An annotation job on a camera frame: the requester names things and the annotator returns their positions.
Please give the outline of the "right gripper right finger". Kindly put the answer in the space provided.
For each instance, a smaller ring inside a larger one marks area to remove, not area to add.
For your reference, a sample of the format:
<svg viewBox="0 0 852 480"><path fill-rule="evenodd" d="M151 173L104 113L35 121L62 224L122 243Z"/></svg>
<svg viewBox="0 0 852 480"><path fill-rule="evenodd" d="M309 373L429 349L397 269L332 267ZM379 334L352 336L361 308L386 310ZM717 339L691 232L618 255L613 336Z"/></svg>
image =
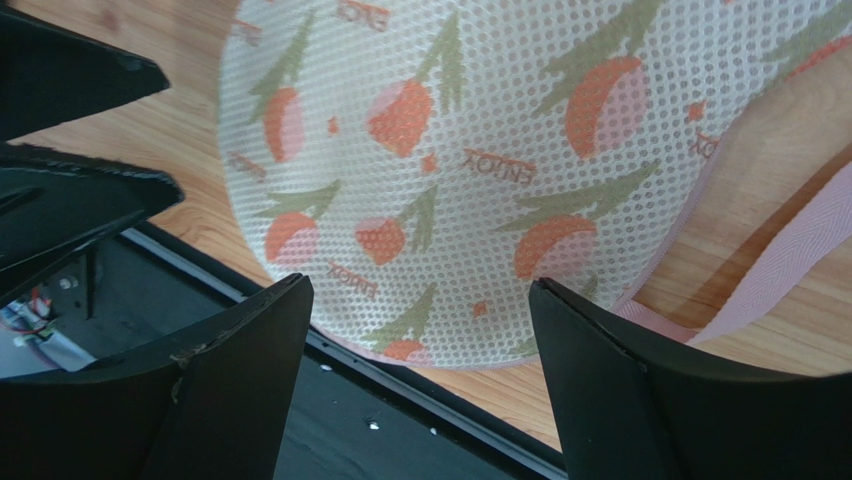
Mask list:
<svg viewBox="0 0 852 480"><path fill-rule="evenodd" d="M542 278L529 291L571 479L847 479L851 377L686 346Z"/></svg>

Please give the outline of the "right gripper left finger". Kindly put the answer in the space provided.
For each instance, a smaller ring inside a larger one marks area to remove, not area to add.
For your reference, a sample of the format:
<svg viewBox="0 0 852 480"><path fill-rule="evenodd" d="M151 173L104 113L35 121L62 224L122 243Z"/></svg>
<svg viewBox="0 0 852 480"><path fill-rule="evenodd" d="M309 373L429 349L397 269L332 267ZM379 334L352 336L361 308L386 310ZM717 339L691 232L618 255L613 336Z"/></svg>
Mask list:
<svg viewBox="0 0 852 480"><path fill-rule="evenodd" d="M77 371L1 384L5 479L270 479L314 290L291 275Z"/></svg>

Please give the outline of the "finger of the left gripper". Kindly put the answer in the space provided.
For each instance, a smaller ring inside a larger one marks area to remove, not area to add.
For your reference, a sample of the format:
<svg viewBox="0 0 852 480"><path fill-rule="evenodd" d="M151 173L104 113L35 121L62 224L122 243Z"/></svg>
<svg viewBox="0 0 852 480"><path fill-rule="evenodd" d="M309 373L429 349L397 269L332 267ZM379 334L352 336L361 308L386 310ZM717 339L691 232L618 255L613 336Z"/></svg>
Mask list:
<svg viewBox="0 0 852 480"><path fill-rule="evenodd" d="M1 139L13 140L164 91L152 60L1 8Z"/></svg>
<svg viewBox="0 0 852 480"><path fill-rule="evenodd" d="M35 145L1 147L1 300L179 204L168 173Z"/></svg>

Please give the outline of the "floral mesh laundry bag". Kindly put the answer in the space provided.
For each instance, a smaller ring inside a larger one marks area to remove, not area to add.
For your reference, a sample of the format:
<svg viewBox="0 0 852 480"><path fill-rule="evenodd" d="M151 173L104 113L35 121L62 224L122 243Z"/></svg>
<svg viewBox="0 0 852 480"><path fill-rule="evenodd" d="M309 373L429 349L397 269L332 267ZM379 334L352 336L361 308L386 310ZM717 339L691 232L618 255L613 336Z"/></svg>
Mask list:
<svg viewBox="0 0 852 480"><path fill-rule="evenodd" d="M633 299L746 106L851 42L847 1L244 1L220 68L234 215L313 325L375 360L537 353L548 277L694 345L851 233L842 169L700 331Z"/></svg>

